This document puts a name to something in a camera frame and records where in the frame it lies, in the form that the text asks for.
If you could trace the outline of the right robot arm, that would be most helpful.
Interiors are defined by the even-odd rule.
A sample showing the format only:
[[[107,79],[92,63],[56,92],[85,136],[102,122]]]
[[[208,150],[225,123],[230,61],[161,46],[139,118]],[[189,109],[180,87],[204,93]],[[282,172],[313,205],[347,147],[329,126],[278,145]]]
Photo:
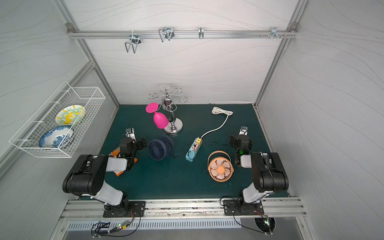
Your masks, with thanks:
[[[242,202],[259,203],[263,198],[287,191],[289,179],[278,153],[252,152],[253,140],[248,128],[241,127],[238,135],[231,135],[229,144],[235,152],[236,165],[252,170],[252,183],[242,190]]]

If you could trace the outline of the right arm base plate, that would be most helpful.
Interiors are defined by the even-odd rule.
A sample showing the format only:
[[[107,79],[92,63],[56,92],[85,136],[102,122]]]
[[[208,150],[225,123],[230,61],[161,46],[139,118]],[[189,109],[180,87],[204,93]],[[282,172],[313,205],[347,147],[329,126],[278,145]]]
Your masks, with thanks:
[[[261,203],[240,203],[238,200],[222,200],[225,216],[261,216],[264,215],[264,208]]]

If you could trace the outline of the teal power strip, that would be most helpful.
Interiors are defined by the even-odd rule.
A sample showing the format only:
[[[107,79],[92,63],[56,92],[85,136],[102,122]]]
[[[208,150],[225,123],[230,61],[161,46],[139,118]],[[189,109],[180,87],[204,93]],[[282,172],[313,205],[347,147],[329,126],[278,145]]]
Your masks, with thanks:
[[[189,150],[187,151],[186,153],[186,160],[189,161],[189,162],[193,162],[193,160],[195,159],[201,145],[197,145],[196,144],[196,139],[195,138],[195,141],[193,142],[193,144],[191,145],[191,147],[189,148]]]

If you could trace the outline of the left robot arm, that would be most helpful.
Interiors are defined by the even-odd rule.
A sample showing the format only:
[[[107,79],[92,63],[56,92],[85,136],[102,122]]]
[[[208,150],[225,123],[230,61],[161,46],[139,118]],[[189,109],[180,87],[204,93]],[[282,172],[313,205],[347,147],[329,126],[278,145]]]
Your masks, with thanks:
[[[106,173],[117,176],[128,172],[138,161],[136,153],[147,147],[144,137],[137,139],[133,128],[127,129],[119,147],[110,155],[80,155],[63,181],[64,193],[89,197],[108,209],[128,208],[127,194],[109,185]]]

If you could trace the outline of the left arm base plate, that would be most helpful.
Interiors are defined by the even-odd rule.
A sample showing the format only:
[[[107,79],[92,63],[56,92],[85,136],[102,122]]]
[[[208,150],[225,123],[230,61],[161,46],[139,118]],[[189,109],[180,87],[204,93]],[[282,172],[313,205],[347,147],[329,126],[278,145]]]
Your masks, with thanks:
[[[130,201],[121,202],[118,206],[104,205],[104,218],[128,218],[134,216],[143,217],[146,202],[145,201]]]

